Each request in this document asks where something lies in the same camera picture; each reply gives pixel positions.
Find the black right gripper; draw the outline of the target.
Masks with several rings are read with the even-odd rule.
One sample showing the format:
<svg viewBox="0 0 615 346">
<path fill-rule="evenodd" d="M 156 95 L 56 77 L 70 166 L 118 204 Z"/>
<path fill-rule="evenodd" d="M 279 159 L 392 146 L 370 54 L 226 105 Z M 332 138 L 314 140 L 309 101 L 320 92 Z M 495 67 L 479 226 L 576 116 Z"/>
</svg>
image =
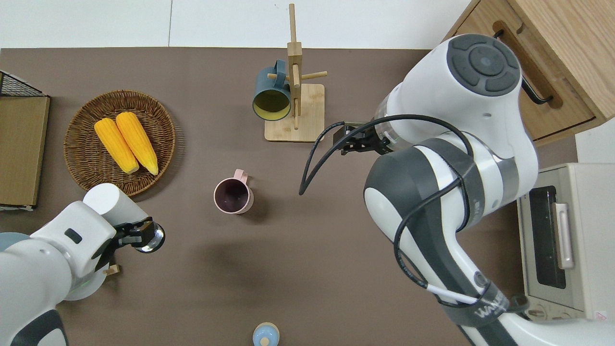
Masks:
<svg viewBox="0 0 615 346">
<path fill-rule="evenodd" d="M 360 126 L 361 123 L 345 122 L 343 126 L 334 132 L 332 139 L 340 140 L 349 132 Z M 365 129 L 353 135 L 353 139 L 352 141 L 345 142 L 344 145 L 340 147 L 341 156 L 345 156 L 351 152 L 375 151 L 380 155 L 386 155 L 390 152 L 387 146 L 389 144 L 388 140 L 378 136 L 375 126 L 365 127 Z"/>
</svg>

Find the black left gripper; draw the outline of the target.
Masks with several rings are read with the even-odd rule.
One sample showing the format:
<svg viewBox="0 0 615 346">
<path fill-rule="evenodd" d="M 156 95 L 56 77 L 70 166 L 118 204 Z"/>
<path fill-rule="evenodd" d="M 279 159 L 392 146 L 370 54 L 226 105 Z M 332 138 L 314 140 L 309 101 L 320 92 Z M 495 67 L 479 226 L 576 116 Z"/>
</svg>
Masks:
<svg viewBox="0 0 615 346">
<path fill-rule="evenodd" d="M 132 247 L 152 246 L 156 242 L 155 234 L 139 234 L 155 232 L 155 223 L 152 217 L 146 217 L 137 222 L 125 222 L 114 226 L 116 230 L 112 238 L 106 239 L 98 249 L 98 263 L 109 263 L 114 256 L 114 252 L 124 245 L 120 240 L 126 237 L 126 244 Z"/>
</svg>

